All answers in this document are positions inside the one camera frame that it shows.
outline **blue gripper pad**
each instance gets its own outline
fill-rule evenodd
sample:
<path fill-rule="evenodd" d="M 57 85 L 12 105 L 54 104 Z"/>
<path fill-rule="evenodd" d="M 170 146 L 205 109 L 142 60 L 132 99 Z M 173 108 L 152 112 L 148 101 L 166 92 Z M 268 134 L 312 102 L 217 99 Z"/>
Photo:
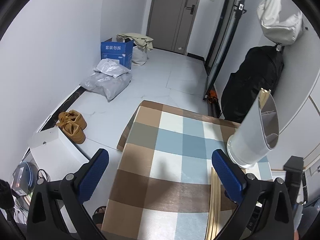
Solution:
<path fill-rule="evenodd" d="M 212 153 L 212 165 L 226 189 L 229 198 L 237 204 L 240 204 L 243 199 L 243 190 L 246 186 L 242 170 L 238 165 L 231 162 L 221 149 L 215 150 Z"/>
<path fill-rule="evenodd" d="M 88 201 L 97 187 L 104 171 L 109 164 L 109 153 L 99 149 L 88 163 L 89 169 L 78 186 L 78 201 L 82 205 Z"/>

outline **glass door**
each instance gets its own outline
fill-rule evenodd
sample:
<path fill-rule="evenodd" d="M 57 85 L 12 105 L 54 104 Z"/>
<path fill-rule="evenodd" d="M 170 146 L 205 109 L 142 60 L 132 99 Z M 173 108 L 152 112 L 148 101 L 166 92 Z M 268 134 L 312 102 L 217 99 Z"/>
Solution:
<path fill-rule="evenodd" d="M 206 99 L 209 91 L 217 79 L 219 71 L 227 56 L 238 22 L 246 10 L 244 0 L 225 0 L 217 31 L 214 35 L 210 51 L 206 60 L 206 66 L 210 68 L 208 82 L 204 91 Z"/>

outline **checkered tablecloth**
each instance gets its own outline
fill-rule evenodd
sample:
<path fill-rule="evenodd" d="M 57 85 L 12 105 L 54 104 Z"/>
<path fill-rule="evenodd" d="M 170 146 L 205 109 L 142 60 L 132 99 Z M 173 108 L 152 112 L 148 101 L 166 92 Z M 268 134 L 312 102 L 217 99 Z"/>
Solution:
<path fill-rule="evenodd" d="M 125 128 L 123 156 L 102 231 L 107 239 L 204 240 L 208 221 L 211 155 L 226 153 L 237 123 L 143 101 Z M 266 158 L 250 169 L 272 179 Z M 235 204 L 221 185 L 219 229 Z"/>

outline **white cylindrical holder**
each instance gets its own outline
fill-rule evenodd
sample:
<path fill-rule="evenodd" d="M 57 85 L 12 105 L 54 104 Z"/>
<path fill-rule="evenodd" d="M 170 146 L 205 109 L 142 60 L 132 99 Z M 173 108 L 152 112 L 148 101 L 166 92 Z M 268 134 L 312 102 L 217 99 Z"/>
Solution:
<path fill-rule="evenodd" d="M 279 136 L 276 105 L 271 94 L 265 101 L 266 90 L 261 90 L 248 114 L 227 143 L 227 151 L 233 163 L 241 168 L 252 168 L 267 153 L 274 149 Z"/>

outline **white plastic bag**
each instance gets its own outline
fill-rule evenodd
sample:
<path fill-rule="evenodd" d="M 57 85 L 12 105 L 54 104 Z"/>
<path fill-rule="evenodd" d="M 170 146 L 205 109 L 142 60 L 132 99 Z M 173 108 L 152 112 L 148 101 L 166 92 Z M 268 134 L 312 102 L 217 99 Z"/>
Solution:
<path fill-rule="evenodd" d="M 281 0 L 263 0 L 257 7 L 263 35 L 281 45 L 293 44 L 303 33 L 302 12 L 291 15 L 283 22 L 279 21 Z"/>
<path fill-rule="evenodd" d="M 135 66 L 142 66 L 147 62 L 147 47 L 145 49 L 138 46 L 133 47 L 132 50 L 132 63 Z"/>
<path fill-rule="evenodd" d="M 130 83 L 131 73 L 124 73 L 117 78 L 95 72 L 80 83 L 85 89 L 103 95 L 108 101 L 120 94 Z"/>
<path fill-rule="evenodd" d="M 117 78 L 118 76 L 121 76 L 122 74 L 128 73 L 130 71 L 125 66 L 116 63 L 110 58 L 102 59 L 93 70 L 96 72 L 101 72 L 108 76 L 112 76 L 114 78 Z"/>

